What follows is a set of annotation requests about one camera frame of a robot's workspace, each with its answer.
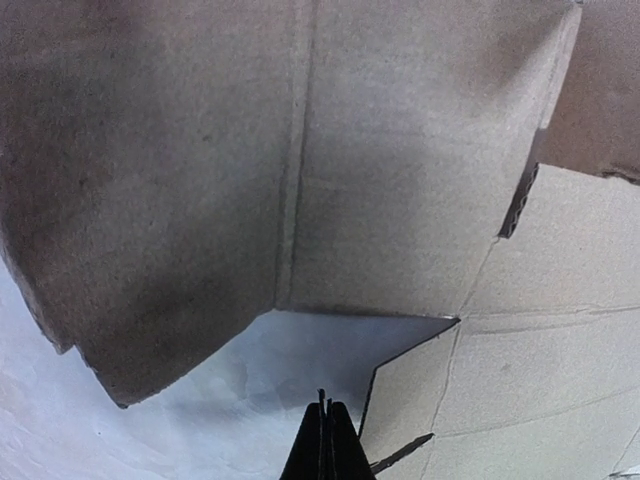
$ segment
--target cardboard seam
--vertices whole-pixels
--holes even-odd
[[[548,330],[562,330],[565,328],[582,327],[585,325],[592,325],[594,323],[599,323],[603,321],[615,322],[616,319],[596,317],[596,318],[590,318],[588,320],[584,320],[581,322],[567,323],[564,325],[547,325],[547,326],[539,326],[539,327],[522,327],[522,328],[502,328],[502,329],[496,329],[491,331],[469,332],[468,335],[470,337],[476,337],[476,336],[481,337],[481,336],[491,336],[491,335],[509,335],[512,333],[543,332]]]
[[[459,311],[458,311],[458,315],[456,315],[456,317],[458,317],[458,318],[463,318],[464,317],[464,311],[465,311],[465,309],[467,307],[467,304],[471,301],[471,298],[476,293],[476,288],[478,287],[478,283],[480,282],[480,275],[482,274],[482,271],[484,270],[484,266],[487,263],[487,261],[489,260],[489,257],[491,256],[491,253],[493,252],[493,249],[495,248],[495,246],[498,243],[500,243],[500,240],[502,240],[500,237],[495,237],[493,239],[493,241],[491,242],[491,245],[489,245],[489,248],[487,249],[487,253],[485,253],[484,259],[482,260],[482,262],[480,262],[480,266],[478,267],[478,271],[476,272],[476,275],[475,275],[473,281],[471,282],[471,286],[469,287],[469,291],[467,292],[467,295],[465,296],[465,299],[462,302],[462,305],[460,306]]]
[[[438,413],[440,412],[440,407],[442,407],[442,404],[444,402],[444,398],[447,396],[447,390],[449,389],[449,383],[451,380],[451,372],[453,370],[453,359],[455,358],[455,352],[457,350],[458,347],[458,342],[460,341],[460,331],[462,330],[462,328],[458,327],[458,329],[456,330],[456,336],[453,339],[453,345],[451,346],[451,353],[449,354],[449,362],[447,363],[447,378],[445,379],[444,382],[444,388],[442,389],[442,396],[440,397],[440,400],[438,400],[438,404],[436,405],[436,409],[433,413],[433,418],[431,419],[431,428],[430,430],[433,432],[434,430],[434,426],[436,423],[436,418],[438,418]],[[431,455],[429,455],[429,458],[427,458],[427,461],[424,462],[424,467],[422,468],[422,473],[420,474],[420,479],[423,479],[424,476],[427,473],[427,468],[429,468],[429,462],[431,461]]]
[[[593,400],[589,400],[588,402],[583,402],[579,405],[572,405],[570,407],[566,407],[566,408],[562,408],[562,409],[558,409],[555,411],[551,411],[549,413],[543,414],[543,415],[538,415],[535,417],[529,417],[527,419],[524,420],[520,420],[520,421],[507,421],[507,422],[501,422],[501,423],[497,423],[494,425],[490,425],[490,426],[485,426],[482,428],[477,428],[477,429],[473,429],[473,430],[462,430],[462,431],[458,431],[458,432],[452,432],[452,433],[446,433],[446,434],[438,434],[438,437],[440,438],[456,438],[456,437],[462,437],[462,436],[467,436],[467,435],[475,435],[478,433],[484,433],[484,432],[491,432],[494,430],[500,430],[503,428],[509,428],[509,427],[515,427],[517,425],[524,425],[527,423],[532,423],[532,422],[537,422],[540,420],[546,420],[548,418],[553,418],[553,417],[558,417],[560,415],[564,415],[565,413],[570,413],[572,411],[575,410],[580,410],[582,408],[586,408],[589,407],[591,405],[595,405],[597,403],[601,403],[601,402],[605,402],[607,400],[610,400],[612,398],[616,398],[622,395],[626,395],[628,393],[634,392],[636,390],[640,390],[640,385],[635,385],[633,387],[629,387],[626,388],[624,390],[619,390],[617,392],[614,392],[612,394],[609,395],[605,395],[604,397],[599,397]]]
[[[274,305],[286,308],[293,288],[298,206],[302,192],[304,150],[310,123],[310,102],[313,80],[313,53],[317,30],[319,0],[296,1],[296,30],[294,33],[294,59],[291,80],[292,120],[289,154],[283,167],[280,185],[280,226],[276,254]]]
[[[519,316],[519,315],[527,315],[527,316],[564,316],[564,315],[576,315],[576,314],[585,314],[585,315],[605,315],[605,314],[615,314],[622,312],[632,312],[635,310],[640,310],[640,305],[625,305],[620,307],[604,307],[600,305],[580,305],[577,307],[559,307],[559,308],[551,308],[551,309],[531,309],[531,310],[499,310],[499,311],[469,311],[464,315],[465,318],[470,317],[505,317],[505,316]]]

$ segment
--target black object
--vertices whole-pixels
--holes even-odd
[[[307,407],[280,480],[375,480],[347,407],[319,393],[320,401]]]

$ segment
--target white surface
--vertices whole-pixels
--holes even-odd
[[[0,268],[0,480],[278,478],[326,388],[358,421],[373,368],[448,322],[272,313],[128,410],[58,356]]]

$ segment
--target cardboard box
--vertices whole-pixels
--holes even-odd
[[[7,2],[4,258],[123,406],[274,307],[460,318],[377,369],[369,460],[436,435],[380,478],[601,480],[640,463],[612,5],[552,121],[565,0]]]

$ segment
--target brown cardboard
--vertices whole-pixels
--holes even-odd
[[[555,104],[580,13],[563,1],[395,9],[320,3],[296,308],[460,310]]]
[[[640,195],[557,168],[632,176],[633,2],[584,7],[553,120],[565,0],[5,3],[3,255],[116,402],[274,306],[459,316],[376,371],[369,459],[436,435],[379,478],[640,463]]]
[[[470,317],[409,352],[429,368],[403,369],[405,355],[385,367],[411,375],[390,381],[377,372],[371,402],[388,399],[385,411],[394,417],[389,422],[368,410],[365,450],[375,455],[379,442],[394,448],[392,435],[376,434],[387,422],[395,434],[436,436],[422,457],[423,476],[406,476],[398,465],[400,473],[384,478],[596,479],[635,465],[640,375],[630,332],[636,324],[635,311]],[[437,353],[445,336],[456,338],[450,357]],[[441,363],[448,365],[444,380]],[[431,380],[415,377],[425,370]],[[434,381],[446,386],[437,401],[398,401],[431,398]]]
[[[546,163],[640,180],[640,2],[586,2]]]
[[[7,256],[59,349],[132,403],[272,308],[293,12],[6,3]]]
[[[5,257],[43,331],[120,404],[274,302],[457,313],[580,14],[291,7],[5,8]]]

